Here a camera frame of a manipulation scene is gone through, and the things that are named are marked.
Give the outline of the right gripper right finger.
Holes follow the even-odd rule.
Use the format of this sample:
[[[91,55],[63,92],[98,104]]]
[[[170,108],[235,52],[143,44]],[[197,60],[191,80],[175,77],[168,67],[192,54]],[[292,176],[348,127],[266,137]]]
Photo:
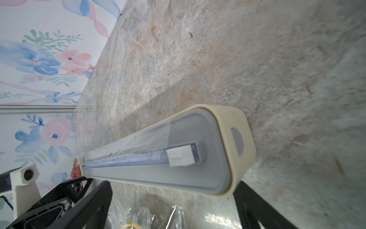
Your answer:
[[[245,182],[240,181],[234,200],[243,229],[295,229],[296,226],[274,209]]]

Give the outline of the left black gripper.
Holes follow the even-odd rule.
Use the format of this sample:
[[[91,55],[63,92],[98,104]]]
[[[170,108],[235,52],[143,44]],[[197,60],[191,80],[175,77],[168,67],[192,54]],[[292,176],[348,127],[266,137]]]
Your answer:
[[[77,191],[76,186],[84,181],[86,184]],[[63,181],[6,229],[46,229],[64,216],[73,203],[77,203],[86,195],[92,182],[92,178],[86,177]]]

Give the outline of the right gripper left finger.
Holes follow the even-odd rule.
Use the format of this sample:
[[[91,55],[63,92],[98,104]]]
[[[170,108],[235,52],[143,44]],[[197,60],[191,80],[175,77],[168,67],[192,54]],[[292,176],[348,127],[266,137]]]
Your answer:
[[[112,200],[109,181],[103,181],[49,229],[103,229]]]

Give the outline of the clear plastic wrap sheet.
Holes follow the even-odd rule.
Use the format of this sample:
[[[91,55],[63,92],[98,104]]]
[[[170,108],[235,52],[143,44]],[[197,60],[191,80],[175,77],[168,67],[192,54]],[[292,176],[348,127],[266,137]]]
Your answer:
[[[133,223],[140,229],[240,229],[232,198],[118,195],[112,199],[106,229]]]

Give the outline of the yellow plate with food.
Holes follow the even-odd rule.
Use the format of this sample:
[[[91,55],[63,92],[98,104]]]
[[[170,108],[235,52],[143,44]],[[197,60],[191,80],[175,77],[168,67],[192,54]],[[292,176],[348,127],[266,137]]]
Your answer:
[[[140,227],[133,223],[126,223],[122,225],[120,229],[140,229]]]

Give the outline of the cream plastic wrap dispenser box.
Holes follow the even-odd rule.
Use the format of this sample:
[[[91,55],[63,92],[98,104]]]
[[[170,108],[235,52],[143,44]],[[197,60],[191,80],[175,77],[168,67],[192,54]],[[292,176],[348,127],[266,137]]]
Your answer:
[[[197,104],[78,161],[88,178],[225,196],[234,192],[255,158],[241,110]]]

